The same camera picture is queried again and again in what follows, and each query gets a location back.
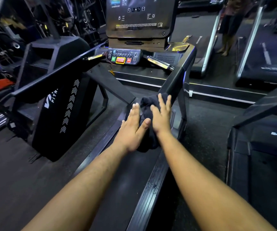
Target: treadmill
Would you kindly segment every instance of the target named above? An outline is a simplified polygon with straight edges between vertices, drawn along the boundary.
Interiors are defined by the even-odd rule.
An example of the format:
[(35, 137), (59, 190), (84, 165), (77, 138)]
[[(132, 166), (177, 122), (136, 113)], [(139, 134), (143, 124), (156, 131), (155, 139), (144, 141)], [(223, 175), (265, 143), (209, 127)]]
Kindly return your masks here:
[(277, 229), (277, 88), (234, 120), (225, 182)]
[[(142, 3), (139, 0), (107, 0), (107, 47), (96, 48), (93, 54), (89, 50), (12, 93), (17, 100), (26, 100), (30, 96), (41, 99), (62, 83), (71, 84), (69, 80), (75, 82), (83, 74), (89, 78), (84, 80), (85, 83), (96, 83), (125, 102), (125, 108), (116, 122), (74, 176), (113, 142), (133, 103), (140, 102), (117, 78), (116, 67), (132, 74), (129, 80), (136, 77), (137, 82), (139, 79), (145, 84), (155, 82), (148, 86), (151, 90), (159, 87), (159, 81), (162, 83), (157, 92), (172, 96), (172, 134), (177, 139), (183, 136), (188, 109), (184, 86), (189, 80), (196, 48), (186, 42), (167, 43), (174, 29), (177, 6), (178, 0), (146, 0)], [(159, 54), (163, 56), (167, 48), (172, 49), (168, 52), (177, 58), (174, 66), (155, 57)], [(70, 125), (69, 122), (66, 130), (73, 129)], [(167, 171), (168, 163), (160, 147), (146, 153), (136, 151), (128, 154), (117, 169), (90, 230), (145, 230)]]
[[(179, 11), (186, 11), (187, 15), (177, 18), (178, 27), (188, 29), (190, 38), (187, 42), (197, 48), (191, 76), (198, 78), (205, 76), (214, 45), (218, 39), (216, 33), (221, 23), (224, 2), (225, 0), (180, 0), (179, 2)], [(206, 28), (198, 31), (201, 29), (198, 26), (202, 24), (206, 25)], [(179, 31), (176, 31), (176, 35), (173, 33), (172, 40), (179, 38), (177, 32)]]
[(270, 1), (260, 1), (237, 70), (237, 86), (248, 86), (250, 84), (277, 86), (277, 34), (274, 34), (272, 26), (260, 24), (264, 10), (268, 8)]

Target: treadmill console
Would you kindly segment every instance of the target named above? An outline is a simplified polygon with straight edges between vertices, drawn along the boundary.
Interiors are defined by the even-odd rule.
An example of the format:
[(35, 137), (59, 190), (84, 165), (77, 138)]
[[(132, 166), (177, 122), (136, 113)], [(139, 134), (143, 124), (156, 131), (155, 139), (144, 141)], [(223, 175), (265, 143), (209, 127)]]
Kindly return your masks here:
[(129, 64), (134, 66), (138, 64), (141, 55), (141, 50), (109, 48), (106, 53), (106, 59), (113, 64)]

